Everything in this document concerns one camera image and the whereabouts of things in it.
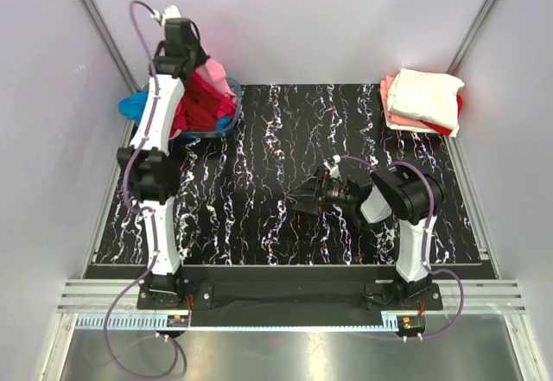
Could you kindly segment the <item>light pink t-shirt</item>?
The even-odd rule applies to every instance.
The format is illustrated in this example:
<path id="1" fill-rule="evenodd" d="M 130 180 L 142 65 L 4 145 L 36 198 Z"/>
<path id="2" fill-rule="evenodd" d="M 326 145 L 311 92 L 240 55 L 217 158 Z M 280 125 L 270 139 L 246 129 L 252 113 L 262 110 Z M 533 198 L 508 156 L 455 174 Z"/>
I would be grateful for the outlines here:
<path id="1" fill-rule="evenodd" d="M 226 71 L 223 66 L 214 59 L 208 59 L 205 66 L 206 81 L 220 94 L 230 98 L 232 90 L 226 81 Z"/>

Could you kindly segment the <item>blue plastic basket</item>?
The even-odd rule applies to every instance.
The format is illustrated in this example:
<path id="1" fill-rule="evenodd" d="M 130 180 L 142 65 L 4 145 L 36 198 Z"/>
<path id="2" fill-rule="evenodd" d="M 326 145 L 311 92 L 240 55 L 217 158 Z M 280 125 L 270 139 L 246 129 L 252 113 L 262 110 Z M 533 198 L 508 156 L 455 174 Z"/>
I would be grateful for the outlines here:
<path id="1" fill-rule="evenodd" d="M 235 80 L 230 77 L 226 78 L 228 85 L 231 87 L 231 90 L 237 97 L 236 111 L 234 112 L 233 117 L 223 117 L 218 121 L 217 129 L 212 131 L 177 131 L 169 139 L 173 140 L 177 137 L 183 139 L 218 139 L 228 137 L 237 122 L 240 119 L 242 111 L 242 97 L 243 89 L 242 86 Z"/>

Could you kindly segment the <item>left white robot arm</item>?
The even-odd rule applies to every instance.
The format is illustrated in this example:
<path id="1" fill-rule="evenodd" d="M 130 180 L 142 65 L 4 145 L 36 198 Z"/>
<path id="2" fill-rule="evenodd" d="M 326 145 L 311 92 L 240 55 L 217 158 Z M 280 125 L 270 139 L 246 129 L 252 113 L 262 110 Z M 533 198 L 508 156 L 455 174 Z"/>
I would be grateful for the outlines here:
<path id="1" fill-rule="evenodd" d="M 163 28 L 165 38 L 150 62 L 140 124 L 129 145 L 117 153 L 125 201 L 142 217 L 148 245 L 147 266 L 137 279 L 140 309 L 177 309 L 190 300 L 174 230 L 180 171 L 168 145 L 178 104 L 194 75 L 200 36 L 195 23 L 183 17 L 164 19 Z"/>

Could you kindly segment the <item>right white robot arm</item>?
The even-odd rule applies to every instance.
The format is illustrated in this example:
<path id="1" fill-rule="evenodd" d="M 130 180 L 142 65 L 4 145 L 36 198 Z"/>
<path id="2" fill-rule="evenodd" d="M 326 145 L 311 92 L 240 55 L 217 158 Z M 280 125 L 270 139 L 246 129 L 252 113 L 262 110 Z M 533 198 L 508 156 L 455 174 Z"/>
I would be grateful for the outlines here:
<path id="1" fill-rule="evenodd" d="M 395 276 L 391 283 L 366 288 L 366 305 L 372 310 L 421 308 L 425 297 L 432 295 L 429 240 L 444 200 L 442 185 L 407 162 L 377 169 L 368 183 L 360 185 L 340 178 L 339 163 L 339 158 L 324 163 L 288 192 L 294 210 L 320 217 L 335 206 L 360 230 L 396 218 L 400 243 Z"/>

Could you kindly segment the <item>dark red t-shirt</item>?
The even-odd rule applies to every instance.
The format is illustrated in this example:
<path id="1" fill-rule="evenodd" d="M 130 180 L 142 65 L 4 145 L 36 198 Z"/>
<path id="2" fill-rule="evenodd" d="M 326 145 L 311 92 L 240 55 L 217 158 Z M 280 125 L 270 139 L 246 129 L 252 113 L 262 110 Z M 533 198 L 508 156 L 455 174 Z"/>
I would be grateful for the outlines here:
<path id="1" fill-rule="evenodd" d="M 216 130 L 223 99 L 223 95 L 194 73 L 177 106 L 174 126 L 183 131 Z"/>

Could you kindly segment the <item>blue t-shirt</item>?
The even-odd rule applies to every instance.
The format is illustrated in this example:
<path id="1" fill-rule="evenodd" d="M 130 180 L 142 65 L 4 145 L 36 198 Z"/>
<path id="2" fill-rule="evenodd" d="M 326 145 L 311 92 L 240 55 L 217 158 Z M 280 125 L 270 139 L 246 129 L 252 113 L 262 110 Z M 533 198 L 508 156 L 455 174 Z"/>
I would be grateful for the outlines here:
<path id="1" fill-rule="evenodd" d="M 129 120 L 139 122 L 142 118 L 148 94 L 145 92 L 135 93 L 124 98 L 118 105 L 119 112 Z"/>

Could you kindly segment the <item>magenta t-shirt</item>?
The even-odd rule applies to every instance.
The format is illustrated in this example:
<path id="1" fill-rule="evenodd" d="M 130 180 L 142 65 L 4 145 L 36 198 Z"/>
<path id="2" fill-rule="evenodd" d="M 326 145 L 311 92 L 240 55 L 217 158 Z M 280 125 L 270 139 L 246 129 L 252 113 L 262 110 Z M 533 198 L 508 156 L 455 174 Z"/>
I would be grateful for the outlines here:
<path id="1" fill-rule="evenodd" d="M 187 132 L 213 132 L 226 127 L 236 113 L 234 101 L 219 94 L 186 92 L 177 105 L 171 136 Z"/>

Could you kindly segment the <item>peach folded t-shirt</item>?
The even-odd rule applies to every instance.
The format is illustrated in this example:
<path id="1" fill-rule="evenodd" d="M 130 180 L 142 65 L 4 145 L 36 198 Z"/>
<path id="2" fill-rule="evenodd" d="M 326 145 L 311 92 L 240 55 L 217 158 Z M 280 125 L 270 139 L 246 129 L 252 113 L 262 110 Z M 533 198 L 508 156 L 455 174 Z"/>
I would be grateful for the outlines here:
<path id="1" fill-rule="evenodd" d="M 417 133 L 431 133 L 435 134 L 436 131 L 428 127 L 426 124 L 419 120 L 412 119 L 410 117 L 404 117 L 397 115 L 388 110 L 388 91 L 392 85 L 394 78 L 386 75 L 380 82 L 380 96 L 382 99 L 386 126 L 392 130 L 406 130 Z"/>

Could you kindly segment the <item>red folded t-shirt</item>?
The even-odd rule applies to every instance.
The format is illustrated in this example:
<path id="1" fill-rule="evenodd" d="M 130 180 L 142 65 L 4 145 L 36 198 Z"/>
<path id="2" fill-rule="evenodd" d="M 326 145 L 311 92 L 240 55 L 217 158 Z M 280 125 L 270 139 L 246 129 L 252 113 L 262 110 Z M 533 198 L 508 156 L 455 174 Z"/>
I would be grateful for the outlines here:
<path id="1" fill-rule="evenodd" d="M 430 129 L 436 131 L 437 133 L 444 135 L 446 137 L 455 137 L 457 135 L 457 131 L 459 129 L 459 116 L 463 109 L 463 99 L 460 94 L 456 96 L 456 113 L 455 113 L 455 119 L 453 122 L 447 122 L 446 124 L 443 122 L 435 123 L 435 122 L 429 122 L 424 121 L 423 124 Z"/>

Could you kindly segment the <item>white folded t-shirt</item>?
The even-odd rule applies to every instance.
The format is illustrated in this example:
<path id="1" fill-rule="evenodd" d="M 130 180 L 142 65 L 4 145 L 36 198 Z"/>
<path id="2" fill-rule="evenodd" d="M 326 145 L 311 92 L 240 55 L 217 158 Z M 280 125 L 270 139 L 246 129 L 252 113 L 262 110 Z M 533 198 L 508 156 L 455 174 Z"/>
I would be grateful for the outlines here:
<path id="1" fill-rule="evenodd" d="M 388 91 L 388 110 L 421 122 L 453 122 L 456 96 L 465 83 L 446 73 L 401 68 Z"/>

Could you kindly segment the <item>left aluminium corner post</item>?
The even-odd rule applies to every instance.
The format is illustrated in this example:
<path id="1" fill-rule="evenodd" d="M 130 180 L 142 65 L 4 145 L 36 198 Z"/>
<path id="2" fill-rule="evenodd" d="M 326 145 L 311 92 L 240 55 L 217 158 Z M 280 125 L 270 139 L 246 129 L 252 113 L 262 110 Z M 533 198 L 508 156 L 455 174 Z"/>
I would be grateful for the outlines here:
<path id="1" fill-rule="evenodd" d="M 111 58 L 112 63 L 122 77 L 124 84 L 131 92 L 137 92 L 139 86 L 131 74 L 130 68 L 124 61 L 124 58 L 116 45 L 116 42 L 108 29 L 105 19 L 102 17 L 100 9 L 95 0 L 79 0 L 86 12 L 91 25 L 97 32 L 99 39 L 102 41 L 105 50 Z"/>

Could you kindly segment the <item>aluminium corner post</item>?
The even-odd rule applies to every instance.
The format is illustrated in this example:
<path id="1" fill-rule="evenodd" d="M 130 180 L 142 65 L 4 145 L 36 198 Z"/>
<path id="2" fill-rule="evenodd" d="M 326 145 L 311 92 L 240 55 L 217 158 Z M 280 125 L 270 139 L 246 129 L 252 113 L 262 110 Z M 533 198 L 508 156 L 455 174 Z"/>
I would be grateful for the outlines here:
<path id="1" fill-rule="evenodd" d="M 474 46 L 477 37 L 479 36 L 481 30 L 484 28 L 487 19 L 491 16 L 498 1 L 499 0 L 483 0 L 476 15 L 474 16 L 474 19 L 468 27 L 467 32 L 461 41 L 461 44 L 457 48 L 454 57 L 448 66 L 448 74 L 458 74 L 464 60 L 467 58 L 471 48 Z"/>
<path id="2" fill-rule="evenodd" d="M 95 0 L 79 0 L 86 12 L 91 25 L 97 32 L 99 39 L 102 41 L 105 50 L 111 58 L 112 63 L 122 77 L 124 84 L 131 92 L 137 92 L 139 86 L 131 74 L 130 68 L 124 61 L 124 58 L 116 45 L 116 42 L 108 29 L 105 19 L 102 17 L 100 9 Z"/>

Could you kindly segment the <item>aluminium front rail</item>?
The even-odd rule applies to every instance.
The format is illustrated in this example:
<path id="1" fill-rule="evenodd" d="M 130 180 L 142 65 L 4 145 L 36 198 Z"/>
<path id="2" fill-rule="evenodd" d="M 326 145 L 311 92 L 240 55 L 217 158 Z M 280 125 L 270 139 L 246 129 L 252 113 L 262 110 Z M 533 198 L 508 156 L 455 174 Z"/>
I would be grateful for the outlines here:
<path id="1" fill-rule="evenodd" d="M 129 280 L 72 279 L 62 290 L 59 308 L 65 310 L 101 310 L 107 308 L 118 294 L 123 294 L 120 307 L 133 308 L 139 288 L 124 289 Z M 523 314 L 524 300 L 518 285 L 509 280 L 466 280 L 464 288 L 465 314 Z M 199 283 L 194 290 L 197 308 L 204 304 L 214 308 L 223 302 L 324 302 L 360 300 L 365 285 L 362 282 L 291 282 L 291 281 L 218 281 Z"/>

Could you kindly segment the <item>right aluminium corner post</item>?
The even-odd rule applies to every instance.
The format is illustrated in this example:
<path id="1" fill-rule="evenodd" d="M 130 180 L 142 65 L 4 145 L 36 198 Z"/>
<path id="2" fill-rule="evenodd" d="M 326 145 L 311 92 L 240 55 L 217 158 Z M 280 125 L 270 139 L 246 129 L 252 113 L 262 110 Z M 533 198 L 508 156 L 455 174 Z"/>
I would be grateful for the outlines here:
<path id="1" fill-rule="evenodd" d="M 484 28 L 487 19 L 491 16 L 498 1 L 499 0 L 483 0 L 476 15 L 474 16 L 474 19 L 468 27 L 467 32 L 461 41 L 461 44 L 457 48 L 454 57 L 448 66 L 448 74 L 458 74 L 464 60 L 467 58 L 471 48 L 474 46 L 477 37 L 479 36 L 481 30 Z"/>

